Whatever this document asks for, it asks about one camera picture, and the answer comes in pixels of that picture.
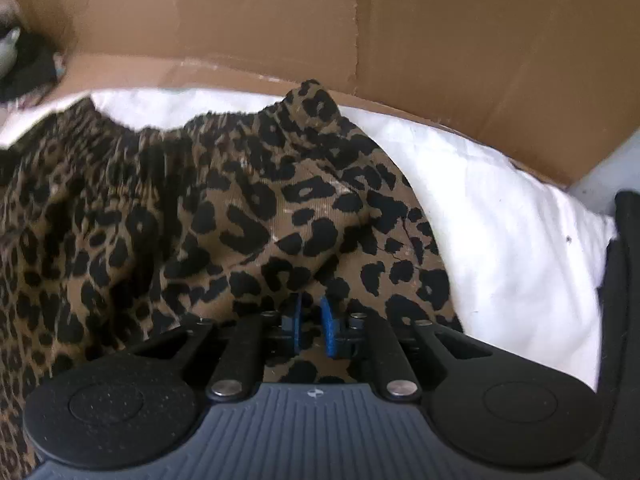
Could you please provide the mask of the leopard print garment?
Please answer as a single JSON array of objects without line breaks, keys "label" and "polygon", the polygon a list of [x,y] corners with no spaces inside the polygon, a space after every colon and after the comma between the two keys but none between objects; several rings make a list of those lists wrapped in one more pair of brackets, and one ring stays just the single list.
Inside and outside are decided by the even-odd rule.
[{"label": "leopard print garment", "polygon": [[26,398],[196,318],[321,298],[458,328],[400,169],[308,80],[256,113],[134,130],[82,99],[1,153],[1,474],[36,466]]}]

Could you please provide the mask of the cream bear print bedsheet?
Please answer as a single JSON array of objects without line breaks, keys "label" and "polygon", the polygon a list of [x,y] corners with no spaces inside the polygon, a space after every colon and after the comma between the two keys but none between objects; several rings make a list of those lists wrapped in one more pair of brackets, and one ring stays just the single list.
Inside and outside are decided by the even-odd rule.
[{"label": "cream bear print bedsheet", "polygon": [[[256,113],[284,98],[99,92],[6,127],[1,153],[43,117],[82,99],[131,129],[168,130],[206,113]],[[408,179],[448,274],[457,330],[594,385],[601,344],[597,287],[615,235],[612,219],[515,169],[490,148],[403,119],[337,107]],[[318,309],[313,321],[302,312],[302,350],[274,359],[270,377],[323,382],[354,376],[321,355],[320,300]]]}]

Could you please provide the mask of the folded black garment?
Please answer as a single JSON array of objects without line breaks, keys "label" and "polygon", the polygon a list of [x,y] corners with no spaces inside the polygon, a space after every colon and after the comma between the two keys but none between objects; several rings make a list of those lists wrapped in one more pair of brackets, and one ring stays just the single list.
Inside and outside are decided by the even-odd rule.
[{"label": "folded black garment", "polygon": [[599,297],[598,395],[603,429],[596,468],[609,479],[639,477],[639,194],[615,195],[617,236],[608,243]]}]

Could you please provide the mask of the brown cardboard sheet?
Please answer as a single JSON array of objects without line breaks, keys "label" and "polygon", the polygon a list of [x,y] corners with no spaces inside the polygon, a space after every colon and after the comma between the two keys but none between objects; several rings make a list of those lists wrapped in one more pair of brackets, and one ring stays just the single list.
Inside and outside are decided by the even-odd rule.
[{"label": "brown cardboard sheet", "polygon": [[639,125],[639,0],[18,0],[65,90],[328,88],[439,122],[562,184]]}]

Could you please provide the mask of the black garment in pile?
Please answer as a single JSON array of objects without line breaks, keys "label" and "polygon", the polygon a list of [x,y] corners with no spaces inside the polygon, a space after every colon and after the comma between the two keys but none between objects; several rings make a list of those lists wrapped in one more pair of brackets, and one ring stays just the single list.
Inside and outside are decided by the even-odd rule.
[{"label": "black garment in pile", "polygon": [[1,103],[15,102],[35,90],[57,84],[64,72],[64,58],[49,40],[25,34],[17,40],[17,59],[1,79]]}]

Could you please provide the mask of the grey plush pillow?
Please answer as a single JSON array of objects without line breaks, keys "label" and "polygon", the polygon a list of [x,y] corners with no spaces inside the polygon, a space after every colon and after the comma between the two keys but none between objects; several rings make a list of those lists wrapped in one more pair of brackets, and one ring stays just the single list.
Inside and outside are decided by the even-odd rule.
[{"label": "grey plush pillow", "polygon": [[5,77],[16,63],[20,36],[21,29],[14,27],[0,41],[0,78]]}]

